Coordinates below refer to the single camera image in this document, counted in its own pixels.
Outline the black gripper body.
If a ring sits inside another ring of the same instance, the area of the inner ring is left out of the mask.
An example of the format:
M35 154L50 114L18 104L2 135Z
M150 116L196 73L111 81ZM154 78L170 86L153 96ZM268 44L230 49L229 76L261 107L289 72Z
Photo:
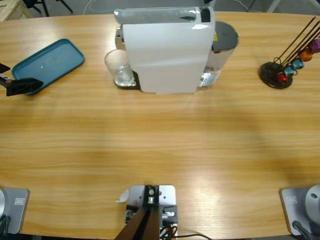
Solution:
M0 85L7 88L12 83L12 80L10 77L5 76L4 74L0 73Z

